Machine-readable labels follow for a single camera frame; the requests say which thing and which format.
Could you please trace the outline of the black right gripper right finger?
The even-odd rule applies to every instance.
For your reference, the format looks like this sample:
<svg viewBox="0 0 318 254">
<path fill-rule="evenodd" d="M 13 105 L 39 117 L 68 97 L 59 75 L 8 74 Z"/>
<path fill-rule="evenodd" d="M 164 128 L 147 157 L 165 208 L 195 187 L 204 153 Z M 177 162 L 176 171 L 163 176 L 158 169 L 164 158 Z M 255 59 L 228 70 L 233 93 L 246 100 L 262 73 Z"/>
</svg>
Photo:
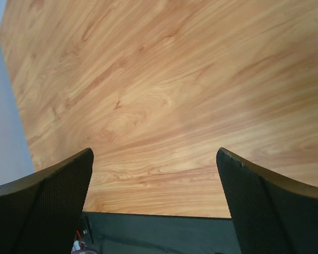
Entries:
<svg viewBox="0 0 318 254">
<path fill-rule="evenodd" d="M 318 253 L 318 187 L 225 148 L 216 163 L 241 253 Z"/>
</svg>

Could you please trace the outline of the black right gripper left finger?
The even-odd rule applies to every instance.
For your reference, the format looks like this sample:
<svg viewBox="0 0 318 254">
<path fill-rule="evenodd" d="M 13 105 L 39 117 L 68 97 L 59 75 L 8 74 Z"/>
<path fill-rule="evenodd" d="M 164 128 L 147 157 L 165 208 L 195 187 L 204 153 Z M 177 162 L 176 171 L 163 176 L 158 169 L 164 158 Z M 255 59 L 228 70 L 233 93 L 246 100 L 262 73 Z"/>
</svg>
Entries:
<svg viewBox="0 0 318 254">
<path fill-rule="evenodd" d="M 0 253 L 70 253 L 93 171 L 86 148 L 0 185 Z"/>
</svg>

